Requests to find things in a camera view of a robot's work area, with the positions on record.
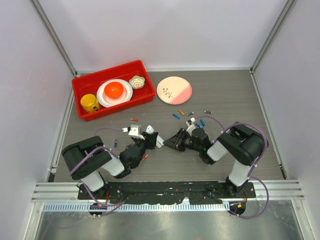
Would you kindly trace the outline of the white remote control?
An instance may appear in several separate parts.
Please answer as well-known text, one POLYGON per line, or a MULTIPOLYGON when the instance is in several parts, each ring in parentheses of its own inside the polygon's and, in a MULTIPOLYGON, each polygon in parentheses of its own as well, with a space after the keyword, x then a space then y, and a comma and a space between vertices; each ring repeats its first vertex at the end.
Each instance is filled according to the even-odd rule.
POLYGON ((161 147, 164 146, 164 140, 163 140, 163 138, 159 135, 158 132, 155 131, 155 129, 154 129, 151 125, 148 125, 148 126, 146 127, 145 132, 146 132, 147 134, 151 135, 152 137, 156 137, 156 143, 155 143, 155 145, 156 145, 156 147, 157 147, 158 149, 160 149, 161 147))

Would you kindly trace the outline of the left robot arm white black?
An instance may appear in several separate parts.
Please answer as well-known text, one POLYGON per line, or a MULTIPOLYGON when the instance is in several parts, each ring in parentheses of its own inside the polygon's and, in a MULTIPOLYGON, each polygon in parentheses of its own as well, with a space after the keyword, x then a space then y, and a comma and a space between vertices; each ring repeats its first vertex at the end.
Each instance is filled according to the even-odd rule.
POLYGON ((71 178, 81 183, 79 191, 87 198, 100 200, 108 187, 99 169, 104 169, 116 179, 126 177, 139 166, 146 151, 156 147, 157 138, 158 132, 144 131, 140 136, 132 137, 134 143, 117 155, 100 136, 93 136, 65 147, 61 154, 71 178))

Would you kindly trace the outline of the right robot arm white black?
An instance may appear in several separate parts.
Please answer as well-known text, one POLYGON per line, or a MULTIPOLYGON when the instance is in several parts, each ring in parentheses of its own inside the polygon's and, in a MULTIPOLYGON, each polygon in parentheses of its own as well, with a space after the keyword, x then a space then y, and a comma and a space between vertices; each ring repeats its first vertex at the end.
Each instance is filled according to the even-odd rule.
POLYGON ((211 141, 204 128, 193 123, 163 141, 163 145, 179 152, 186 149, 198 152, 200 159, 213 165, 226 154, 235 159, 233 168, 225 180, 225 191, 233 198, 245 190, 253 169, 261 159, 269 142, 265 134, 252 124, 235 122, 211 141))

